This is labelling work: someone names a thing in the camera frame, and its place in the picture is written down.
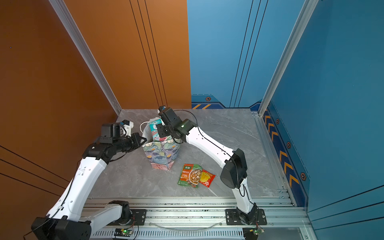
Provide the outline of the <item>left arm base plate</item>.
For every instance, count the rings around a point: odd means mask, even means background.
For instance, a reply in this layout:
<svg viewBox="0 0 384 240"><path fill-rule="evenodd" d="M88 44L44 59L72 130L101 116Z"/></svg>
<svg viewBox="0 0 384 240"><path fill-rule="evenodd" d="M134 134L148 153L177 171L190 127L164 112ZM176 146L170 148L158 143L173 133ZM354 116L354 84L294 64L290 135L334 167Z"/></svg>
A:
<svg viewBox="0 0 384 240"><path fill-rule="evenodd" d="M144 226L147 217L146 209L133 209L130 210L130 217L123 220L116 220L108 224L108 226L131 226L131 225L139 225Z"/></svg>

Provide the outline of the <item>floral paper gift bag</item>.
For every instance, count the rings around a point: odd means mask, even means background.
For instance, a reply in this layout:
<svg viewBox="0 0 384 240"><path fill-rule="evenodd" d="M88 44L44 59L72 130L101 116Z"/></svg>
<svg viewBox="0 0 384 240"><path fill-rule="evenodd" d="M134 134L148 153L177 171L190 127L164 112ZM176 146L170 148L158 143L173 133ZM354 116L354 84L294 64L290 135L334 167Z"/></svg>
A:
<svg viewBox="0 0 384 240"><path fill-rule="evenodd" d="M163 142L154 142L149 124L156 119L160 118L150 119L140 125L142 136L147 139L142 148L152 168L170 171L178 156L181 144L175 142L171 136L165 137Z"/></svg>

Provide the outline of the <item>green noodle snack packet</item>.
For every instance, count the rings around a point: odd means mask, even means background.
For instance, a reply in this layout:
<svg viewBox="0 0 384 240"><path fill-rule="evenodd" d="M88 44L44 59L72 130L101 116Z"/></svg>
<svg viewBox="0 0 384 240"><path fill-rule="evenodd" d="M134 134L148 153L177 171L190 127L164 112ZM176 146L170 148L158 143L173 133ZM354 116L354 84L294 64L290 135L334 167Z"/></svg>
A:
<svg viewBox="0 0 384 240"><path fill-rule="evenodd" d="M197 164L184 164L178 181L180 186L197 188L203 173L203 168Z"/></svg>

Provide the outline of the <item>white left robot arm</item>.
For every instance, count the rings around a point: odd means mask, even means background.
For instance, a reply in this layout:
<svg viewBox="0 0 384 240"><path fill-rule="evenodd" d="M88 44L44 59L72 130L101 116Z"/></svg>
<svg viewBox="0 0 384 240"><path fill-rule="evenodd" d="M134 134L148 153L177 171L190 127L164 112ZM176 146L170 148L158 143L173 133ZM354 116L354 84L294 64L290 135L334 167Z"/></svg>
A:
<svg viewBox="0 0 384 240"><path fill-rule="evenodd" d="M140 148L146 138L139 133L112 138L111 143L89 145L75 176L45 217L37 217L31 230L39 240L88 240L112 222L129 225L134 221L127 201L112 201L89 217L82 217L84 205L97 179L117 153Z"/></svg>

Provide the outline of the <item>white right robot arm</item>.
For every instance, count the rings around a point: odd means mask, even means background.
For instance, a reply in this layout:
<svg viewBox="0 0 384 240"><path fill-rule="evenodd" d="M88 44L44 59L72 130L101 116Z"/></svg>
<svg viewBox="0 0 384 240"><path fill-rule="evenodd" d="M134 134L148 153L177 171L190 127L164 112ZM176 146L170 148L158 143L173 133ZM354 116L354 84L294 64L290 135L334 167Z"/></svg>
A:
<svg viewBox="0 0 384 240"><path fill-rule="evenodd" d="M197 147L211 157L222 169L221 181L233 191L240 220L245 225L256 224L259 208L249 191L244 151L228 148L210 137L199 127L197 117L182 120L176 112L170 107L159 107L158 114L162 123L157 125L157 129L160 137L171 136Z"/></svg>

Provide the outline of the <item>teal Fox's cherry candy bag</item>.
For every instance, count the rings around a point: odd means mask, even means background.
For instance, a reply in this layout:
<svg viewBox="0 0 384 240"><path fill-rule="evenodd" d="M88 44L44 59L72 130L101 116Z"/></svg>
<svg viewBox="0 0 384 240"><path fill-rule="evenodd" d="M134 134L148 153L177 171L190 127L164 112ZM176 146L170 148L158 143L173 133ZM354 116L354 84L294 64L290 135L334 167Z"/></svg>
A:
<svg viewBox="0 0 384 240"><path fill-rule="evenodd" d="M159 134L159 130L157 127L157 125L159 125L159 124L162 125L161 119L156 119L156 120L150 122L150 124L149 124L150 131L151 131L154 142L163 142L164 141L164 138L161 138L160 134Z"/></svg>

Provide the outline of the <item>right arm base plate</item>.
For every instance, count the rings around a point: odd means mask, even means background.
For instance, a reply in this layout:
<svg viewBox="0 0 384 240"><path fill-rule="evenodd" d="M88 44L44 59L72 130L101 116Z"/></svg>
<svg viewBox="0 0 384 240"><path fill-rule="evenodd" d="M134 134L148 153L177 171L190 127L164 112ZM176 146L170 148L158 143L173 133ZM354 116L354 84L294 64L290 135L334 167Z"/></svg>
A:
<svg viewBox="0 0 384 240"><path fill-rule="evenodd" d="M263 209L257 209L254 218L251 222L246 223L246 217L238 209L225 210L226 224L228 226L234 225L250 225L250 226L266 226L267 219Z"/></svg>

